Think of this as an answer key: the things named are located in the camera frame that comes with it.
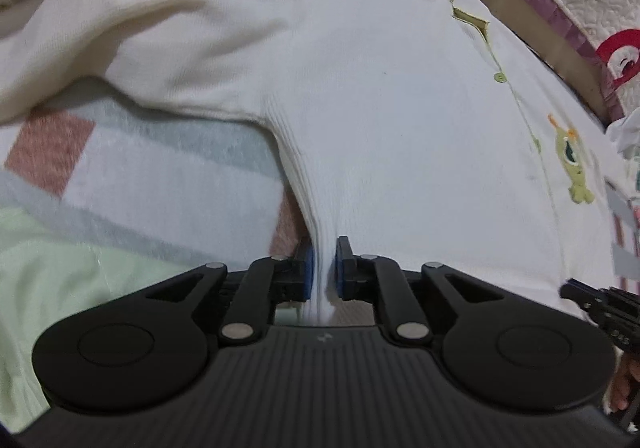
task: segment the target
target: cartoon eye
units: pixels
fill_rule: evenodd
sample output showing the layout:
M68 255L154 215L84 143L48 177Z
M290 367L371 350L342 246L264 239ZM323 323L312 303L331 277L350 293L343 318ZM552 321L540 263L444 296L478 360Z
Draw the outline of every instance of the cartoon eye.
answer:
M578 159L575 156L574 149L571 148L571 143L569 142L569 138L564 138L564 160L573 166L578 165Z

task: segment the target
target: green alien embroidery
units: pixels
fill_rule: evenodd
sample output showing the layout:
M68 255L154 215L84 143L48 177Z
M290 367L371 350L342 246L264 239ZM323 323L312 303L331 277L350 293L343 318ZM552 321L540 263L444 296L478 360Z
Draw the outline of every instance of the green alien embroidery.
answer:
M549 122L556 128L556 152L564 167L564 171L572 182L569 188L571 200L576 204L580 204L581 202L591 204L595 197L593 193L587 189L587 179L580 164L578 154L574 149L574 145L578 141L578 135L572 128L567 131L560 128L551 114L549 114L548 117Z

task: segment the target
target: silver screw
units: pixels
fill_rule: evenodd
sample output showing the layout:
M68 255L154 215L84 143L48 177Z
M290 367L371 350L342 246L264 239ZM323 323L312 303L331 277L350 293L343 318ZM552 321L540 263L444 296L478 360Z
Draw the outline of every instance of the silver screw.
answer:
M407 340L421 340L429 334L429 328L421 323L407 322L398 325L396 332Z
M225 338L230 340L245 340L254 333L254 328L248 323L228 323L220 331Z

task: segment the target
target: white baby garment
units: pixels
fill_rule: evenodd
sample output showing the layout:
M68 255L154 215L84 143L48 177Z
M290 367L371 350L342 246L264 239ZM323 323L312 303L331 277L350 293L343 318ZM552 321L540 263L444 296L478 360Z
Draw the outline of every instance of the white baby garment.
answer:
M310 323L334 311L339 235L560 308L569 275L614 283L598 227L622 161L593 134L596 203L569 199L547 113L593 123L478 0L31 0L0 36L3 120L93 74L143 106L272 131L316 248Z

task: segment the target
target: light green fabric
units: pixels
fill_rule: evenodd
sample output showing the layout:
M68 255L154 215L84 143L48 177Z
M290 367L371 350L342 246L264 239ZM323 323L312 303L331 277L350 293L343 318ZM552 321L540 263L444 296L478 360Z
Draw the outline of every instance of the light green fabric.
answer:
M0 422L25 428L47 408L31 349L66 316L185 271L108 247L71 243L17 208L0 208Z

